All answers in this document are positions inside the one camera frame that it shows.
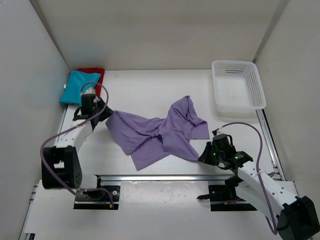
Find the teal t shirt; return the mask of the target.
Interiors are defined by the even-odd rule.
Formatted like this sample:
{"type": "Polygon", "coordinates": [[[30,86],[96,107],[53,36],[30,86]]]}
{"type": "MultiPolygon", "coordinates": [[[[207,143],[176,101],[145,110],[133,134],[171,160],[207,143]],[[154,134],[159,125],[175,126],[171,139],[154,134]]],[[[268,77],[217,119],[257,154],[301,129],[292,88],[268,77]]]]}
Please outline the teal t shirt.
{"type": "Polygon", "coordinates": [[[81,93],[84,93],[89,88],[94,88],[100,77],[100,73],[85,73],[72,70],[59,103],[81,106],[81,93]]]}

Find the lavender t shirt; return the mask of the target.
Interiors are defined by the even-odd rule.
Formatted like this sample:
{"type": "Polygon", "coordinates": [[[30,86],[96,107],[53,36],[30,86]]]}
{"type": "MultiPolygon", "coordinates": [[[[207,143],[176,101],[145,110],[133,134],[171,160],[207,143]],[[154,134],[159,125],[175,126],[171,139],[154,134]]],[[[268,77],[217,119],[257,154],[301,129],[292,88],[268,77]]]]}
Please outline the lavender t shirt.
{"type": "Polygon", "coordinates": [[[169,155],[197,161],[199,154],[190,141],[210,137],[208,123],[198,117],[188,95],[170,106],[166,118],[145,118],[115,111],[105,125],[115,143],[131,156],[138,171],[169,155]]]}

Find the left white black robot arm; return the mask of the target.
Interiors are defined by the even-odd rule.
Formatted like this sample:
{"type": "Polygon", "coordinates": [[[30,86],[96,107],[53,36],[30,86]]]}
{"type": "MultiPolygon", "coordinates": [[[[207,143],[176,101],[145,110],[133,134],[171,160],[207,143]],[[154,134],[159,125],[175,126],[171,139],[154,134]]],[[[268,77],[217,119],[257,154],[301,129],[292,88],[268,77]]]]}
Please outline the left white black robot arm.
{"type": "Polygon", "coordinates": [[[78,151],[98,123],[111,117],[113,111],[93,93],[81,96],[81,106],[74,114],[70,128],[57,135],[59,141],[51,147],[40,148],[41,177],[45,189],[79,189],[83,174],[78,151]]]}

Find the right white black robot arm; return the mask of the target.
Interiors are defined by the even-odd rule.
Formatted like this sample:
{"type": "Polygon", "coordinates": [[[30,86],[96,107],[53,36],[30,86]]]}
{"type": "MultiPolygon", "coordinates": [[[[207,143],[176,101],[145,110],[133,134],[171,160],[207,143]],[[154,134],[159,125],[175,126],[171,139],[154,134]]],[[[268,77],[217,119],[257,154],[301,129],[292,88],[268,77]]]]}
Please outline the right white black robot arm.
{"type": "Polygon", "coordinates": [[[283,240],[308,240],[319,233],[320,223],[313,201],[286,190],[262,171],[246,152],[237,151],[231,135],[214,136],[206,143],[198,160],[233,172],[223,185],[198,196],[198,200],[209,199],[214,205],[246,201],[275,222],[276,231],[283,240]]]}

